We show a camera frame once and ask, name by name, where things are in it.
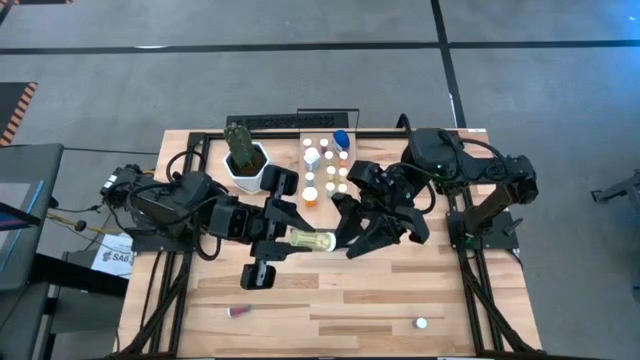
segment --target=clear bottle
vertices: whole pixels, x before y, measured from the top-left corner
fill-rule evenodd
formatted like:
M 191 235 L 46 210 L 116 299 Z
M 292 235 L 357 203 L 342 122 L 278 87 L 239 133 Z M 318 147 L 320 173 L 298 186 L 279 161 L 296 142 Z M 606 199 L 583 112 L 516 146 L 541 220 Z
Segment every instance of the clear bottle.
M 330 232 L 307 232 L 291 229 L 289 243 L 293 246 L 302 246 L 313 251 L 331 252 L 336 247 L 336 236 Z

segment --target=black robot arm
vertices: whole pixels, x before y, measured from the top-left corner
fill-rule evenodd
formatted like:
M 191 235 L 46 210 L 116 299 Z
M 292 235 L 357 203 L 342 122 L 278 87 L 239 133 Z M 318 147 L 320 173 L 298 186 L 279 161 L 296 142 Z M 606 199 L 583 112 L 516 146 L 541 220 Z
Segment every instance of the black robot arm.
M 285 235 L 287 226 L 314 231 L 302 219 L 296 204 L 281 199 L 282 195 L 295 194 L 297 173 L 273 165 L 265 168 L 260 187 L 270 195 L 264 207 L 240 202 L 201 171 L 170 180 L 160 183 L 144 175 L 138 166 L 127 165 L 116 169 L 100 191 L 110 211 L 124 207 L 131 213 L 136 226 L 123 229 L 133 239 L 133 251 L 196 250 L 210 261 L 215 256 L 202 250 L 202 232 L 250 245 L 250 254 L 256 260 L 243 269 L 241 286 L 247 290 L 273 287 L 276 271 L 267 261 L 283 261 L 289 254 L 311 251 L 276 242 Z
M 336 229 L 338 247 L 349 247 L 348 258 L 409 239 L 424 244 L 429 230 L 423 215 L 433 209 L 435 194 L 457 195 L 470 184 L 495 184 L 496 189 L 478 206 L 460 214 L 458 231 L 480 235 L 491 229 L 493 219 L 512 204 L 528 204 L 538 195 L 533 166 L 525 156 L 503 157 L 483 142 L 460 138 L 443 129 L 407 131 L 409 145 L 401 161 L 382 170 L 376 163 L 356 161 L 347 179 L 360 189 L 360 201 L 336 194 L 333 202 L 342 219 Z M 464 144 L 483 146 L 494 158 L 475 158 Z M 413 199 L 427 188 L 431 206 L 415 209 Z M 369 224 L 363 228 L 363 219 Z

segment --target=white pot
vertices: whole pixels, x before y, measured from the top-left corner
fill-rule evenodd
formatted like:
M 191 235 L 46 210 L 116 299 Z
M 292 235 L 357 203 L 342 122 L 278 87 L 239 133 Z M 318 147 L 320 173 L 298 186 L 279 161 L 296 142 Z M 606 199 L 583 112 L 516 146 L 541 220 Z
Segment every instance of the white pot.
M 267 154 L 267 151 L 262 147 L 262 144 L 259 142 L 253 142 L 252 143 L 255 146 L 258 146 L 260 148 L 260 151 L 262 151 L 262 154 L 264 155 L 265 158 L 265 162 L 264 165 L 262 166 L 262 169 L 260 169 L 260 172 L 256 175 L 256 176 L 236 176 L 233 174 L 233 171 L 231 171 L 231 168 L 229 167 L 229 161 L 231 161 L 231 152 L 227 153 L 227 156 L 224 157 L 224 166 L 227 168 L 227 172 L 229 173 L 229 176 L 231 176 L 231 179 L 233 180 L 233 182 L 236 184 L 236 186 L 248 193 L 248 194 L 257 194 L 258 192 L 260 192 L 260 182 L 262 181 L 262 174 L 264 173 L 264 168 L 269 165 L 269 155 Z

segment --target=blue bottle cap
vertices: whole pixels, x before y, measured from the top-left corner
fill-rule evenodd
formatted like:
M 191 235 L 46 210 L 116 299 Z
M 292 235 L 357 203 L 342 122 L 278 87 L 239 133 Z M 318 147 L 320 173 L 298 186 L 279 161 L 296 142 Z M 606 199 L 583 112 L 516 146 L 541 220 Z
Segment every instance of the blue bottle cap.
M 334 132 L 333 141 L 335 141 L 336 145 L 342 148 L 342 150 L 347 150 L 349 148 L 349 134 L 344 130 Z

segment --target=red object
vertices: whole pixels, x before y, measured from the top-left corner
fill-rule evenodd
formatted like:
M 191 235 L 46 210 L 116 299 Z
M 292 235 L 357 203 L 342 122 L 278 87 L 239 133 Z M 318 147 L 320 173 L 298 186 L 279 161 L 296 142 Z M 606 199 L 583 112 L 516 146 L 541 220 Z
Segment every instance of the red object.
M 230 307 L 230 308 L 227 308 L 227 315 L 229 315 L 230 318 L 234 318 L 244 313 L 248 313 L 249 311 L 251 311 L 251 305 Z

